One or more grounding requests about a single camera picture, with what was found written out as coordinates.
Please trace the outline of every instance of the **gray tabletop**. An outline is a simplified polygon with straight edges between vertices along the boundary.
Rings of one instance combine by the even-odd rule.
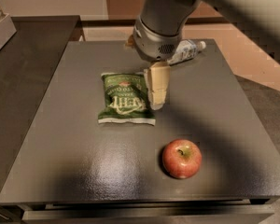
[[[0,191],[78,19],[13,18],[0,50]]]
[[[0,203],[95,203],[280,197],[280,155],[216,43],[172,68],[156,126],[98,124],[103,72],[147,64],[123,42],[71,42],[0,194]],[[201,170],[166,174],[161,151],[198,144]]]

